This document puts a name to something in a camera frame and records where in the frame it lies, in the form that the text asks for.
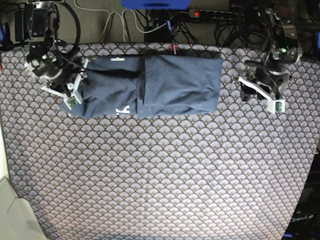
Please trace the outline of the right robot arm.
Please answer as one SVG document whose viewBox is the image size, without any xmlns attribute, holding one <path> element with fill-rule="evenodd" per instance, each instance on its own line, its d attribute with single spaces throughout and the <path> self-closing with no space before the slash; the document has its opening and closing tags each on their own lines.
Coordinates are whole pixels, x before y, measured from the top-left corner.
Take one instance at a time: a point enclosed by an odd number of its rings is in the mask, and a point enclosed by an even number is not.
<svg viewBox="0 0 320 240">
<path fill-rule="evenodd" d="M 44 78 L 54 85 L 64 86 L 73 74 L 80 69 L 73 63 L 73 57 L 79 52 L 81 25 L 75 11 L 63 0 L 31 0 L 32 13 L 28 21 L 29 53 L 24 66 L 34 78 Z M 76 36 L 73 47 L 66 53 L 58 46 L 65 43 L 58 39 L 60 14 L 58 5 L 64 7 L 73 17 Z"/>
</svg>

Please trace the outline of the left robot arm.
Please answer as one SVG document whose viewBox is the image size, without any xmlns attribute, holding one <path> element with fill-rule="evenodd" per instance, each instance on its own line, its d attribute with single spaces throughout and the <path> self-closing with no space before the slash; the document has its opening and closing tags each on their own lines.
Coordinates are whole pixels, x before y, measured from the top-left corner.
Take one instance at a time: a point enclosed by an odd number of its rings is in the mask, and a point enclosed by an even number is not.
<svg viewBox="0 0 320 240">
<path fill-rule="evenodd" d="M 244 43 L 263 52 L 261 61 L 246 60 L 245 65 L 255 68 L 245 74 L 245 79 L 266 91 L 273 100 L 280 100 L 290 75 L 288 66 L 296 64 L 303 50 L 294 25 L 296 2 L 294 0 L 247 0 L 237 15 L 238 32 Z M 253 42 L 249 37 L 248 18 L 253 17 L 262 27 L 264 37 Z"/>
</svg>

